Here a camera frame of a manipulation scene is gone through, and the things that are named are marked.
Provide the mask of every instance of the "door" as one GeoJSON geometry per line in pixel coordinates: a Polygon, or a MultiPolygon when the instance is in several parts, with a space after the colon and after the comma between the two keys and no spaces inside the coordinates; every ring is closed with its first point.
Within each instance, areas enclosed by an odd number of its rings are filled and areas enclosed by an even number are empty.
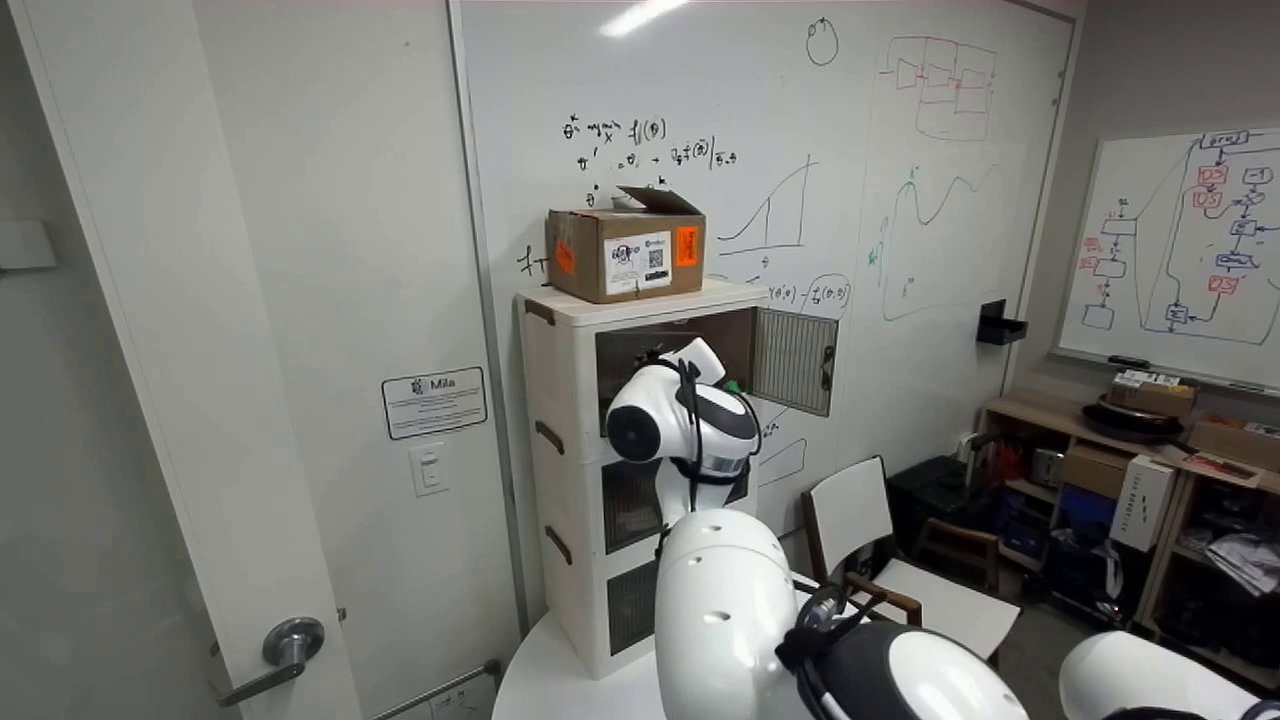
{"type": "Polygon", "coordinates": [[[11,15],[226,674],[269,672],[279,618],[323,623],[304,674],[239,711],[365,715],[193,2],[11,15]]]}

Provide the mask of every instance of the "wall sign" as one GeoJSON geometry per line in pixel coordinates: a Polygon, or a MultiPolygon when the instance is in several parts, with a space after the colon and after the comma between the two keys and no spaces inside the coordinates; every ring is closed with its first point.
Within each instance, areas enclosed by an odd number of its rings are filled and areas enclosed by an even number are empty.
{"type": "Polygon", "coordinates": [[[456,371],[385,381],[385,412],[386,412],[392,441],[483,425],[489,421],[483,371],[456,367],[456,371]]]}

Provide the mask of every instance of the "white cabinet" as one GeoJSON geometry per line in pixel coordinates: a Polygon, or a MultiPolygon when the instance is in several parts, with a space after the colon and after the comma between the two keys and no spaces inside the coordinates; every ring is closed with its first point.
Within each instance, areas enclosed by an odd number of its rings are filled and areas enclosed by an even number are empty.
{"type": "Polygon", "coordinates": [[[546,607],[592,674],[651,642],[654,462],[618,462],[599,431],[607,400],[640,360],[704,335],[752,397],[817,412],[829,404],[834,325],[764,312],[760,298],[760,289],[716,278],[636,303],[585,303],[551,289],[516,298],[546,607]]]}

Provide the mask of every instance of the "white chair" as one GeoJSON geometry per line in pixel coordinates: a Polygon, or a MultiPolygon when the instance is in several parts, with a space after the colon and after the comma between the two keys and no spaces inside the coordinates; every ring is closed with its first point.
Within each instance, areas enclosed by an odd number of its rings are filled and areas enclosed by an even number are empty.
{"type": "Polygon", "coordinates": [[[884,589],[886,605],[920,627],[958,639],[977,656],[991,658],[1013,630],[1015,605],[964,589],[903,558],[886,558],[875,575],[854,575],[850,555],[890,545],[890,517],[884,491],[884,462],[861,460],[817,489],[809,489],[809,545],[820,570],[861,590],[884,589]]]}

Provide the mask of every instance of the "cardboard box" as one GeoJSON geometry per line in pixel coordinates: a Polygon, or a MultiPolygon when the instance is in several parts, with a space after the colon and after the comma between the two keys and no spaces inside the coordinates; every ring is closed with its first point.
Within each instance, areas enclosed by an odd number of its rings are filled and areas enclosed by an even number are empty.
{"type": "Polygon", "coordinates": [[[1125,489],[1111,517],[1111,538],[1150,553],[1171,494],[1171,467],[1149,455],[1129,460],[1125,489]]]}
{"type": "Polygon", "coordinates": [[[644,207],[546,211],[551,289],[592,303],[704,289],[704,211],[677,192],[622,192],[644,207]]]}
{"type": "Polygon", "coordinates": [[[1111,384],[1111,400],[1150,416],[1186,416],[1194,406],[1191,384],[1111,384]]]}
{"type": "Polygon", "coordinates": [[[1191,446],[1280,472],[1280,426],[1259,426],[1240,416],[1198,416],[1191,425],[1191,446]]]}
{"type": "Polygon", "coordinates": [[[1064,483],[1087,489],[1094,494],[1120,494],[1129,472],[1129,455],[1073,442],[1064,460],[1064,483]]]}

